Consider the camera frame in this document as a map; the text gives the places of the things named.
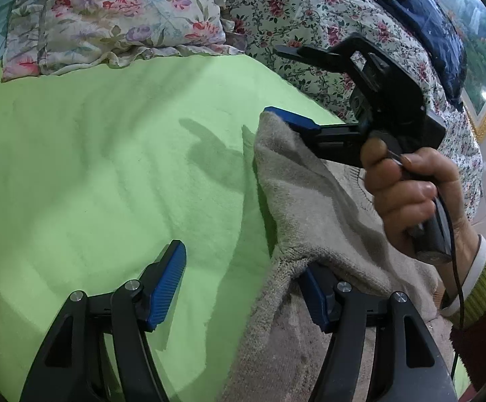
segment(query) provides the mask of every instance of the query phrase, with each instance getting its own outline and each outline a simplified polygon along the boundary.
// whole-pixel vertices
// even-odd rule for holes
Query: dark blue fabric
[[[455,27],[436,0],[374,0],[396,18],[429,53],[448,101],[461,105],[466,78],[466,50]]]

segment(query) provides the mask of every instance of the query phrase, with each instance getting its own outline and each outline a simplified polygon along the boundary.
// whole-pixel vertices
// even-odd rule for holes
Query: blue ribbed fingertip
[[[157,287],[150,297],[150,316],[148,316],[148,326],[150,330],[156,329],[156,326],[165,320],[172,298],[178,288],[183,269],[187,262],[185,246],[180,243],[172,254],[163,275],[159,279]]]
[[[327,299],[321,291],[314,274],[306,269],[299,277],[299,288],[306,302],[308,313],[314,322],[324,332],[329,324],[327,315]]]
[[[301,116],[293,112],[288,112],[287,110],[279,109],[277,107],[266,107],[263,109],[265,112],[271,112],[277,115],[281,120],[283,120],[288,125],[293,125],[298,128],[304,128],[306,130],[319,130],[321,127],[317,125],[314,121],[306,116]]]

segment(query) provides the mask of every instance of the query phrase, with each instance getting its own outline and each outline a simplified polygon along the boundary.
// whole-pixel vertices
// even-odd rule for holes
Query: human hand
[[[403,254],[414,257],[412,240],[407,229],[431,218],[436,210],[432,201],[437,188],[431,182],[402,181],[402,168],[388,158],[388,148],[380,139],[370,139],[360,153],[366,170],[364,183],[374,196],[373,204],[383,220],[384,233],[390,244]],[[461,179],[456,165],[432,148],[422,148],[414,154],[401,156],[403,167],[418,175],[432,176],[448,208],[453,223],[459,279],[466,278],[478,251],[478,235],[464,212]],[[437,266],[448,294],[453,297],[457,287],[451,264]]]

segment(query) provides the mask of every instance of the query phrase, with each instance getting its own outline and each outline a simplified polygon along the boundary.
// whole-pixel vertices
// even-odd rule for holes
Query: silver bolt
[[[340,281],[336,287],[343,293],[349,293],[353,289],[347,281]]]
[[[402,291],[395,291],[392,295],[397,302],[407,302],[408,296]]]
[[[139,280],[130,280],[124,284],[124,288],[129,291],[135,291],[140,287],[141,283]]]
[[[73,300],[74,302],[79,302],[82,299],[83,299],[83,292],[81,290],[76,290],[72,292],[72,294],[70,295],[70,300]]]

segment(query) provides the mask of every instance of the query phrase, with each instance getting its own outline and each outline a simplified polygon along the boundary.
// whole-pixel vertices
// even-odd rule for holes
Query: person's arm
[[[413,257],[408,228],[435,213],[432,200],[436,186],[429,182],[402,181],[402,167],[388,158],[386,144],[371,139],[362,148],[366,189],[383,219],[384,232],[398,251]],[[451,264],[437,266],[446,288],[442,313],[454,324],[451,339],[476,389],[486,381],[486,241],[478,236],[464,213],[464,197],[456,165],[430,148],[404,155],[402,166],[409,172],[435,177],[454,227],[459,280],[465,297],[465,326],[459,324],[457,286]]]

